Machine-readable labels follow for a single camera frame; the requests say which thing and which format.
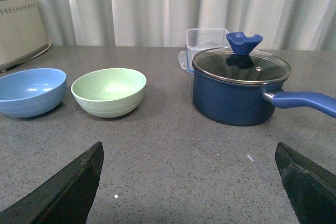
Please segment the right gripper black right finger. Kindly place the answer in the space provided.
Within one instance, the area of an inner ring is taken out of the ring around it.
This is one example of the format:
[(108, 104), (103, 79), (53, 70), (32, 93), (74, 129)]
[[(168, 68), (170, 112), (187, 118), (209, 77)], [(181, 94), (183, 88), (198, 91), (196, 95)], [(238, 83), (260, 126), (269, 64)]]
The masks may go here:
[(275, 161), (300, 223), (335, 223), (335, 175), (280, 142)]

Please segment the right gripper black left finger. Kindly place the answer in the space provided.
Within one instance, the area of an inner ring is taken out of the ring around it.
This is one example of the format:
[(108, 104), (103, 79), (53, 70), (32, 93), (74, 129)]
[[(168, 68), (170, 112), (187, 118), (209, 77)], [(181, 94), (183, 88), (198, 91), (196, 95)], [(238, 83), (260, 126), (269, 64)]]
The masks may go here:
[(104, 160), (97, 142), (33, 192), (1, 212), (1, 223), (86, 223)]

